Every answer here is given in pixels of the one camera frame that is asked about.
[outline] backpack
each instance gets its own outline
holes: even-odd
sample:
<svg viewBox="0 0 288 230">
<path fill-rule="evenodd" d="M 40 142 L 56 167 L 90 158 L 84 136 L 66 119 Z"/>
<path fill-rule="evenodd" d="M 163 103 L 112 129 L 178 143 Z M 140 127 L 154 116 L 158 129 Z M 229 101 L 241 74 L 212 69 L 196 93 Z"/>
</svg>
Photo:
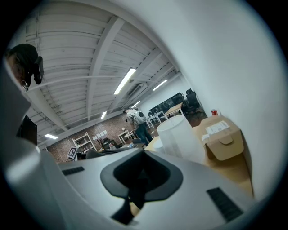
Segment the backpack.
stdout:
<svg viewBox="0 0 288 230">
<path fill-rule="evenodd" d="M 146 121 L 146 117 L 141 111 L 137 110 L 133 116 L 136 124 L 143 124 Z"/>
</svg>

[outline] sign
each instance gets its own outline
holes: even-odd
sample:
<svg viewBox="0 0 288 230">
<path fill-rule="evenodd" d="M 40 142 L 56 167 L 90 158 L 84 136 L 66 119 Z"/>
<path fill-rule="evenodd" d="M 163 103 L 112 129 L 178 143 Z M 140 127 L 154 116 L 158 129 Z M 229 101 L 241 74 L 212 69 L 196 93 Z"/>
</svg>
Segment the sign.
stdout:
<svg viewBox="0 0 288 230">
<path fill-rule="evenodd" d="M 77 148 L 75 148 L 75 147 L 71 147 L 71 149 L 70 149 L 67 157 L 74 159 L 75 156 L 76 156 L 76 149 L 77 149 Z"/>
</svg>

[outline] red can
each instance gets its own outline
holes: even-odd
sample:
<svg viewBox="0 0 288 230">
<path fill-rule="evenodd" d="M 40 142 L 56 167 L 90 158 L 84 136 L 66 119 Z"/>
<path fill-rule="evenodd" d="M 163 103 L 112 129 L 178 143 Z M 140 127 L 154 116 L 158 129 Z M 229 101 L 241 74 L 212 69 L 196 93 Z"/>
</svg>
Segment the red can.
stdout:
<svg viewBox="0 0 288 230">
<path fill-rule="evenodd" d="M 211 110 L 211 112 L 212 112 L 212 115 L 218 115 L 218 113 L 217 113 L 217 110 Z"/>
</svg>

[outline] jeans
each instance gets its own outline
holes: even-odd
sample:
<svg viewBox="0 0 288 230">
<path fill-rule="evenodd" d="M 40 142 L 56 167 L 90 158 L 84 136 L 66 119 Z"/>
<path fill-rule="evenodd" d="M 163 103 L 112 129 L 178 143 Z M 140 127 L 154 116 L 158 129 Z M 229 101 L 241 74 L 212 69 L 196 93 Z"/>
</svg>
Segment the jeans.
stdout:
<svg viewBox="0 0 288 230">
<path fill-rule="evenodd" d="M 135 130 L 137 136 L 141 139 L 141 141 L 143 143 L 145 143 L 145 145 L 148 145 L 148 141 L 152 141 L 153 138 L 151 137 L 151 135 L 148 133 L 146 127 L 145 127 L 145 123 L 139 125 L 138 129 Z"/>
</svg>

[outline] earring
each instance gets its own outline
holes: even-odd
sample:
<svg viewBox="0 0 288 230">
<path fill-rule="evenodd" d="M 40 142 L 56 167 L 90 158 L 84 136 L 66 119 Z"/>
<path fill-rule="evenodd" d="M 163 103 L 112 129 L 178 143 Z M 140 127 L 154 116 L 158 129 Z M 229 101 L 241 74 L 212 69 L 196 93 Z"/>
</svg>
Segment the earring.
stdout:
<svg viewBox="0 0 288 230">
<path fill-rule="evenodd" d="M 22 80 L 22 81 L 21 81 L 21 84 L 22 84 L 22 82 L 24 82 L 24 84 L 22 85 L 22 87 L 23 87 L 24 89 L 26 89 L 26 92 L 27 92 L 27 91 L 28 91 L 27 82 L 26 82 L 25 80 Z"/>
</svg>

